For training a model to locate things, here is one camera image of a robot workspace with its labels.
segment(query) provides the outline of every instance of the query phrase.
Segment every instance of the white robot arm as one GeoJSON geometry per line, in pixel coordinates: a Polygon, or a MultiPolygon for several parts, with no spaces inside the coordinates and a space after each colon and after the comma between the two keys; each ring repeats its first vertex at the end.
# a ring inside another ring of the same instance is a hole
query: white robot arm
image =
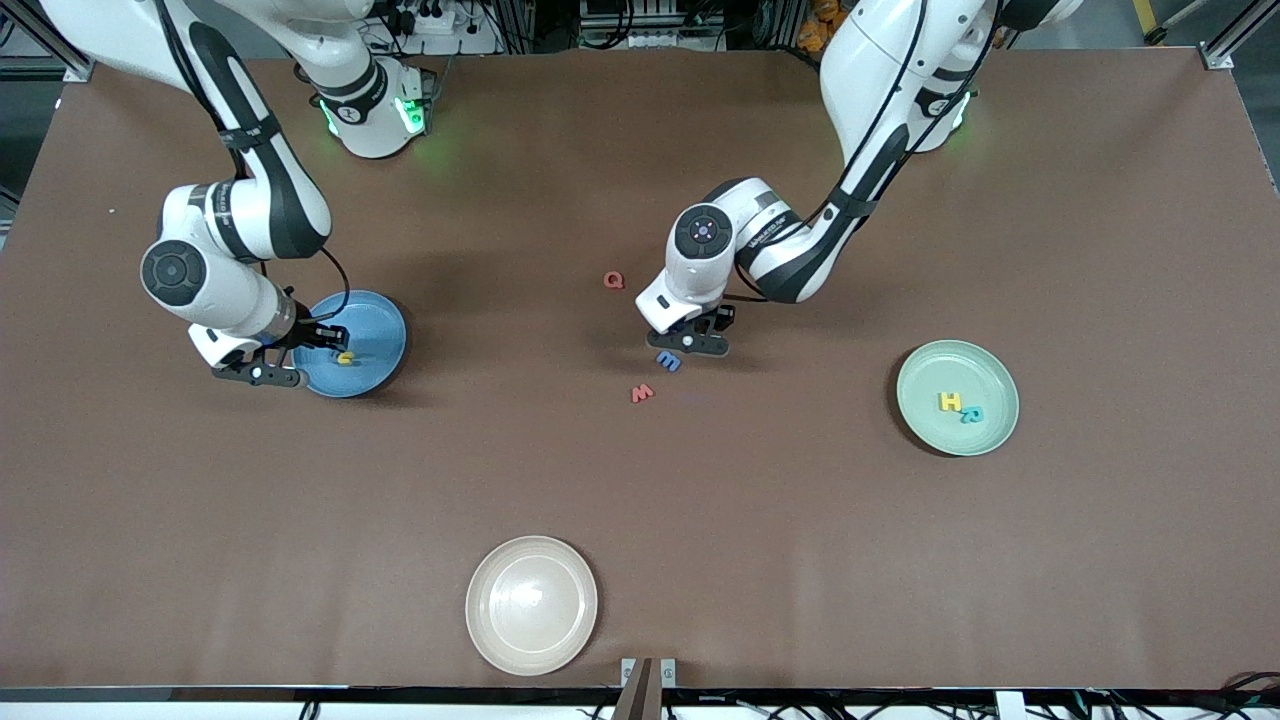
{"type": "Polygon", "coordinates": [[[822,97],[845,169],[801,218],[759,178],[728,181],[676,219],[666,268],[636,297],[649,345],[721,356],[722,305],[737,269],[763,300],[803,302],[827,281],[850,236],[914,152],[960,126],[968,87],[998,24],[1065,18],[1082,0],[859,0],[827,47],[822,97]]]}
{"type": "Polygon", "coordinates": [[[237,164],[232,179],[173,190],[142,284],[192,323],[188,334],[216,377],[297,386],[301,373],[265,363],[265,348],[344,348],[347,333],[253,264],[310,258],[329,237],[329,206],[293,155],[279,122],[230,44],[182,0],[111,0],[90,9],[45,0],[58,28],[88,55],[193,94],[237,164]]]}
{"type": "Polygon", "coordinates": [[[355,155],[385,158],[425,132],[435,73],[372,56],[358,29],[372,0],[216,1],[293,55],[334,135],[355,155]]]}

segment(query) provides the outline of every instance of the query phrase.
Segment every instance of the metal frame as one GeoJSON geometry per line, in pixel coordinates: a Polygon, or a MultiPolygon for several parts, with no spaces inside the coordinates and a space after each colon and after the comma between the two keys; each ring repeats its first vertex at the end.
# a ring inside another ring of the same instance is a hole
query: metal frame
{"type": "Polygon", "coordinates": [[[1207,70],[1225,70],[1235,67],[1231,53],[1238,50],[1262,23],[1280,10],[1280,0],[1253,0],[1235,17],[1217,37],[1199,44],[1201,60],[1207,70]]]}
{"type": "MultiPolygon", "coordinates": [[[[0,79],[88,82],[93,60],[67,42],[38,5],[32,0],[0,0],[0,10],[50,54],[49,58],[0,58],[0,79]]],[[[86,6],[84,12],[91,10],[86,6]]]]}

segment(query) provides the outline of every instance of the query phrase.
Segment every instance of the wire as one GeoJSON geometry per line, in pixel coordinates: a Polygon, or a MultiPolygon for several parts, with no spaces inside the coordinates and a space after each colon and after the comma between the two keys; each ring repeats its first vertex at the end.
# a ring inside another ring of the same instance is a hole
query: wire
{"type": "Polygon", "coordinates": [[[809,720],[818,720],[817,717],[813,716],[813,714],[800,707],[799,705],[783,705],[782,707],[771,712],[769,716],[765,717],[764,720],[778,720],[780,717],[782,717],[782,714],[786,712],[787,710],[799,710],[800,714],[808,717],[809,720]]]}
{"type": "Polygon", "coordinates": [[[9,38],[13,37],[13,29],[18,27],[18,23],[14,22],[13,18],[0,13],[0,28],[6,26],[9,28],[9,32],[4,33],[4,40],[0,40],[0,47],[4,47],[5,45],[9,44],[9,38]]]}
{"type": "MultiPolygon", "coordinates": [[[[164,31],[165,44],[169,46],[169,55],[173,58],[174,65],[178,67],[178,74],[182,76],[182,81],[187,83],[191,90],[191,95],[200,102],[200,106],[209,113],[209,117],[214,120],[214,127],[218,132],[224,132],[227,126],[223,119],[218,115],[218,110],[214,109],[212,102],[209,100],[209,95],[205,94],[205,87],[200,83],[200,76],[196,74],[196,68],[191,65],[191,58],[187,55],[187,50],[182,45],[182,40],[178,36],[178,28],[173,24],[173,17],[169,15],[169,8],[164,4],[164,0],[154,0],[156,14],[160,18],[160,27],[164,31]]],[[[244,168],[244,156],[238,151],[227,149],[227,152],[232,156],[232,164],[236,165],[236,179],[244,179],[248,177],[248,170],[244,168]]]]}
{"type": "MultiPolygon", "coordinates": [[[[1004,1],[1002,0],[997,0],[997,3],[1000,4],[1000,6],[1004,6],[1004,1]]],[[[888,110],[890,104],[893,101],[893,96],[897,95],[897,92],[900,90],[900,86],[902,85],[902,77],[906,74],[906,68],[908,68],[908,65],[911,61],[911,56],[915,55],[915,46],[919,45],[919,42],[920,42],[920,35],[922,35],[922,31],[924,29],[924,13],[925,13],[927,9],[928,9],[928,0],[920,0],[920,12],[918,13],[918,15],[915,18],[915,32],[911,33],[911,44],[906,47],[906,55],[905,55],[906,61],[904,61],[902,65],[897,69],[897,77],[893,78],[893,85],[890,86],[888,94],[884,95],[884,101],[881,102],[879,110],[876,111],[876,118],[872,119],[872,123],[867,127],[867,133],[863,135],[861,142],[858,143],[858,147],[854,150],[852,155],[849,156],[849,161],[845,163],[845,169],[840,173],[840,179],[836,181],[836,184],[835,184],[833,190],[838,190],[840,186],[845,184],[845,179],[849,178],[849,173],[852,172],[852,169],[854,169],[854,163],[856,163],[858,158],[861,156],[863,150],[867,147],[867,143],[870,142],[870,140],[872,140],[872,133],[876,132],[876,127],[879,126],[881,119],[884,117],[884,113],[888,110]]],[[[978,63],[974,64],[974,70],[970,72],[970,76],[974,72],[977,72],[977,68],[978,68],[979,64],[982,64],[982,58],[984,55],[986,55],[986,53],[983,53],[983,55],[980,55],[978,58],[978,63]]],[[[942,114],[940,114],[937,118],[934,118],[933,119],[933,124],[937,124],[938,119],[941,119],[941,118],[942,118],[942,114]]],[[[933,124],[929,126],[929,131],[933,129],[933,124]]],[[[922,140],[924,137],[928,137],[929,131],[925,131],[925,133],[923,136],[920,136],[922,140]]],[[[886,179],[884,183],[881,186],[881,192],[883,192],[884,188],[888,187],[888,182],[893,179],[893,174],[896,174],[896,169],[899,167],[901,167],[901,164],[902,163],[899,163],[897,165],[895,165],[895,169],[891,170],[891,173],[888,176],[888,179],[886,179]]],[[[818,208],[815,208],[813,213],[809,213],[809,217],[805,219],[804,223],[792,225],[790,229],[783,231],[778,236],[778,238],[774,240],[774,242],[782,242],[783,240],[787,240],[791,236],[794,236],[797,232],[800,232],[800,228],[809,227],[809,223],[812,223],[818,217],[818,213],[822,213],[822,209],[824,206],[826,206],[826,201],[822,202],[820,205],[818,205],[818,208]]]]}
{"type": "Polygon", "coordinates": [[[809,65],[809,68],[813,69],[813,72],[815,73],[820,72],[822,69],[822,65],[818,63],[818,60],[814,60],[812,55],[809,55],[804,50],[800,50],[795,45],[769,45],[768,47],[765,47],[765,50],[781,50],[787,55],[791,55],[796,60],[800,60],[801,63],[809,65]]]}
{"type": "Polygon", "coordinates": [[[347,270],[342,269],[342,263],[339,263],[338,259],[333,256],[333,252],[329,252],[329,249],[321,247],[320,252],[324,252],[324,256],[328,258],[330,263],[333,263],[333,266],[338,269],[338,274],[342,275],[342,302],[338,304],[338,309],[334,310],[333,313],[325,313],[324,315],[316,315],[314,318],[303,318],[298,320],[300,325],[314,325],[316,323],[332,319],[335,315],[338,315],[338,313],[342,313],[343,309],[347,307],[347,301],[351,300],[351,281],[347,279],[347,270]]]}
{"type": "Polygon", "coordinates": [[[635,0],[626,0],[626,5],[621,5],[622,0],[618,0],[618,27],[608,35],[603,45],[593,45],[585,40],[579,38],[579,42],[584,47],[590,47],[591,50],[611,50],[622,44],[631,35],[631,27],[636,19],[636,6],[635,0]],[[626,28],[622,27],[623,20],[626,20],[626,28]]]}
{"type": "MultiPolygon", "coordinates": [[[[480,9],[484,10],[485,17],[489,18],[489,27],[493,28],[493,33],[502,38],[502,44],[504,46],[503,47],[504,54],[515,55],[516,53],[512,53],[511,49],[512,46],[516,46],[516,44],[512,42],[511,36],[507,35],[506,26],[500,24],[498,20],[494,19],[493,13],[489,12],[488,4],[480,3],[480,9]]],[[[518,37],[520,40],[525,40],[524,37],[520,36],[518,32],[516,33],[516,37],[518,37]]]]}
{"type": "Polygon", "coordinates": [[[1222,685],[1222,691],[1238,691],[1267,678],[1280,678],[1280,673],[1251,673],[1229,685],[1222,685]]]}

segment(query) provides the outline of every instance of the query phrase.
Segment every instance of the table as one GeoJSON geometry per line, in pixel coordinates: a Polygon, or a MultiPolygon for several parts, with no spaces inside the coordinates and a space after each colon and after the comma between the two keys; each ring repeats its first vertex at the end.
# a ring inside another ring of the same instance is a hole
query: table
{"type": "MultiPolygon", "coordinates": [[[[287,63],[253,72],[411,357],[364,401],[211,379],[137,266],[165,192],[225,155],[170,88],[69,86],[0,258],[5,685],[596,685],[652,655],[690,685],[1216,687],[1280,664],[1280,204],[1193,50],[995,53],[823,292],[741,307],[731,356],[676,374],[631,304],[673,218],[749,174],[805,213],[838,173],[803,64],[466,58],[434,135],[381,161],[287,63]],[[896,365],[941,337],[1018,380],[992,455],[893,419],[896,365]],[[603,610],[525,680],[462,601],[534,533],[586,556],[603,610]]],[[[338,288],[323,259],[270,269],[338,288]]]]}

